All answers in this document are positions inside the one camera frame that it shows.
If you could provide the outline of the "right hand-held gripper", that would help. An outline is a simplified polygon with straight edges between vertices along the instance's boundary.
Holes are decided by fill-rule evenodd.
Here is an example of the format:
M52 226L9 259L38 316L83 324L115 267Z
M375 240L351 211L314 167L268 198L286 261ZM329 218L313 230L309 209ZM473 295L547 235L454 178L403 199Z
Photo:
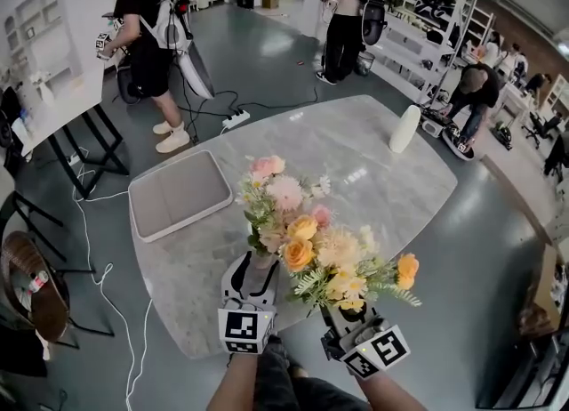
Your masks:
M399 326L390 325L369 302L360 311L325 307L322 316L328 327L321 338L326 357L358 378L386 371L410 355Z

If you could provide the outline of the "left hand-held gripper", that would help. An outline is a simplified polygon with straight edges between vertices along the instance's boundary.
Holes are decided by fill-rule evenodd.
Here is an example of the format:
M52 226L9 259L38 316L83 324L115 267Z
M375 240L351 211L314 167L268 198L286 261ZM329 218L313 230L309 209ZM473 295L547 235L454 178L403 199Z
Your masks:
M261 355L274 332L274 305L280 262L274 261L261 294L242 295L252 252L241 255L231 263L221 278L222 307L218 309L219 337L223 349L230 354Z

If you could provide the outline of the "small pink vase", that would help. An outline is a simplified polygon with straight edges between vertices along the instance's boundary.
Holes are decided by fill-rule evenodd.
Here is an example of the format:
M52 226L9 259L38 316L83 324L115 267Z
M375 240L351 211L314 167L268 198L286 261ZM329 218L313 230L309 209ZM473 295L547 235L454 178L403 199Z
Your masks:
M252 282L257 286L264 286L275 276L278 269L279 259L276 254L261 255L252 252Z

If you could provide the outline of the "yellow orange flower bouquet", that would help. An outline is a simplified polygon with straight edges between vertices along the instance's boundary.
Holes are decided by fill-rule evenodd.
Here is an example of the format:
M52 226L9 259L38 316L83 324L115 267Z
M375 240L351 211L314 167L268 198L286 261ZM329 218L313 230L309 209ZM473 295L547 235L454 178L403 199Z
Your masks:
M412 294L419 260L414 254L382 259L369 226L356 234L302 215L287 226L278 256L291 278L291 297L312 308L358 314L381 293L421 306Z

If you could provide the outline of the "pink flower bouquet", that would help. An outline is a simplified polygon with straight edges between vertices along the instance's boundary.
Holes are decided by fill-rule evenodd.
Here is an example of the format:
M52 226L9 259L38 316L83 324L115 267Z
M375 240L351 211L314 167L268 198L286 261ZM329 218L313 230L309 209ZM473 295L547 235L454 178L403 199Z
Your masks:
M308 208L331 194L327 175L316 181L286 172L286 161L276 155L246 158L249 168L238 185L236 202L249 223L249 245L259 256L277 254L289 238L288 226Z

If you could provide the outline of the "person's right forearm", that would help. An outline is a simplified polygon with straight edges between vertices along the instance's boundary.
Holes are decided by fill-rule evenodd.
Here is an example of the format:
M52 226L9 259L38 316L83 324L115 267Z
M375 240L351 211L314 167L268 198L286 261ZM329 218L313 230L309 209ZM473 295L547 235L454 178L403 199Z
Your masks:
M428 411L382 371L367 379L357 378L357 383L373 411Z

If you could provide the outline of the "person's left forearm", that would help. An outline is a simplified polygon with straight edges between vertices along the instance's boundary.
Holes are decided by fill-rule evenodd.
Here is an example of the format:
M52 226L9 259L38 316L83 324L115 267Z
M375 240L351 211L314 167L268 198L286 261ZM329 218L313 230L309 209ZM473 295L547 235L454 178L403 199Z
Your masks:
M206 411L252 411L258 356L234 354Z

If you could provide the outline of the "person's dark trousers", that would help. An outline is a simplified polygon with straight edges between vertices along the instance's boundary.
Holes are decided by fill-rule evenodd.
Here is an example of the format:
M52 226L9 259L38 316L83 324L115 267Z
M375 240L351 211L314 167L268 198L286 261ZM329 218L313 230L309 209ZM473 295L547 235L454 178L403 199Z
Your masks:
M315 377L293 377L301 367L271 335L258 357L252 411L372 411L370 405Z

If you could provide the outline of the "black mesh wastebasket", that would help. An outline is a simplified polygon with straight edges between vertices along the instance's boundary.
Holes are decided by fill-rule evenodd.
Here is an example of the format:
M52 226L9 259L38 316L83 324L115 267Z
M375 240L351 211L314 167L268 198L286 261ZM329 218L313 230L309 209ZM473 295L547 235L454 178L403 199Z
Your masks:
M371 72L375 56L370 52L360 52L357 56L354 71L361 77L367 77Z

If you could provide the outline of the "green black helmet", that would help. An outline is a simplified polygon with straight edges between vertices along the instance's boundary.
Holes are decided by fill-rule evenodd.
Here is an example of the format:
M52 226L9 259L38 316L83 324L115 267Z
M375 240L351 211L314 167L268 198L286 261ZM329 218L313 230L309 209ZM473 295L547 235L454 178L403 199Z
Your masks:
M502 122L498 121L490 130L493 137L506 149L512 149L512 135L509 128Z

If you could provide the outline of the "white table black legs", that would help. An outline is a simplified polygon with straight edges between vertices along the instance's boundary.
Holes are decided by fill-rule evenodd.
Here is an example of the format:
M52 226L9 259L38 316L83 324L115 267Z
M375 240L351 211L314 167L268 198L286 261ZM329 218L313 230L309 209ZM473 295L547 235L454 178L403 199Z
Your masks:
M65 86L53 104L40 101L31 106L32 118L28 121L28 135L20 140L23 157L29 155L42 142L48 141L75 190L84 200L90 197L103 174L129 174L129 170L116 153L124 139L101 106L103 85L104 65L99 62ZM86 156L69 130L68 125L79 117L103 150L103 156L99 160ZM83 165L94 167L94 175L88 184L79 180L68 163L57 141L57 132L64 133Z

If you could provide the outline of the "white harness backpack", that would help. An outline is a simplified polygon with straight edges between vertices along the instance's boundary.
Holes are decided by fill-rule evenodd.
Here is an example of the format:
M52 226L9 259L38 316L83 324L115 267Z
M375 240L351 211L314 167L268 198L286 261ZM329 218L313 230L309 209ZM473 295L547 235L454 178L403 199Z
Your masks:
M190 0L160 0L156 25L151 27L143 18L140 21L160 48L172 52L195 95L210 100L215 91L187 21L189 3Z

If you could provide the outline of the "black office chair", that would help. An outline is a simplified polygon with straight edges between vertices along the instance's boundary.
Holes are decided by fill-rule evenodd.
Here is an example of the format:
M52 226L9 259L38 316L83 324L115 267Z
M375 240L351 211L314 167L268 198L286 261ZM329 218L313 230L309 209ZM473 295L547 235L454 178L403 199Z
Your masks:
M523 125L523 128L528 132L525 136L526 139L532 138L535 143L535 148L538 149L541 144L541 140L551 140L552 135L551 131L554 130L559 126L562 120L562 115L560 113L556 113L550 120L547 120L545 123L540 121L540 118L534 114L529 114L532 127L528 128L527 126Z

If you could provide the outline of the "white metal shelving rack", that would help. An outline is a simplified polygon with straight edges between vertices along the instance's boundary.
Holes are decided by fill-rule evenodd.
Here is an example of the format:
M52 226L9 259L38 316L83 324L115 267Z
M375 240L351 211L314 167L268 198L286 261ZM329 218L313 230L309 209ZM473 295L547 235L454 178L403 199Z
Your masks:
M387 0L387 25L367 48L372 71L411 101L438 96L449 71L479 60L494 16L478 0Z

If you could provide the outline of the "white wall niche shelf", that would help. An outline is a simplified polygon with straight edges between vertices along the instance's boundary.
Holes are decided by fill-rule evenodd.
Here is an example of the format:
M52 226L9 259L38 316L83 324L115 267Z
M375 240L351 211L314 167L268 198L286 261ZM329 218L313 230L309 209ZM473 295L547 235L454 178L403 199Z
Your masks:
M58 95L82 73L66 0L22 1L5 17L4 33L18 77L45 73L45 84Z

